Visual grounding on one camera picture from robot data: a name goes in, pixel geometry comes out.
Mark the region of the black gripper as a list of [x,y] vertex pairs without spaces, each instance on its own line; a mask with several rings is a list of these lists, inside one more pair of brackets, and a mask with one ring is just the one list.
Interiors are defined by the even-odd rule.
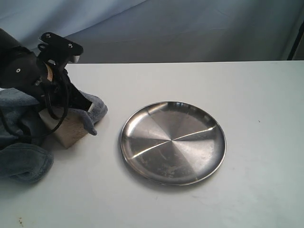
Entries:
[[39,78],[33,83],[38,93],[35,97],[43,100],[49,112],[54,108],[69,108],[89,111],[93,104],[72,83],[66,69],[59,70],[54,64],[37,62]]

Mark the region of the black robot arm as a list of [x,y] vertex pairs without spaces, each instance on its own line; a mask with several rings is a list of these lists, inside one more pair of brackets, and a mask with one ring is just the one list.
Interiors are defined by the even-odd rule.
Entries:
[[76,63],[83,47],[55,33],[39,37],[40,53],[35,55],[6,31],[0,31],[0,86],[15,88],[51,108],[66,107],[91,111],[93,103],[70,81],[65,69]]

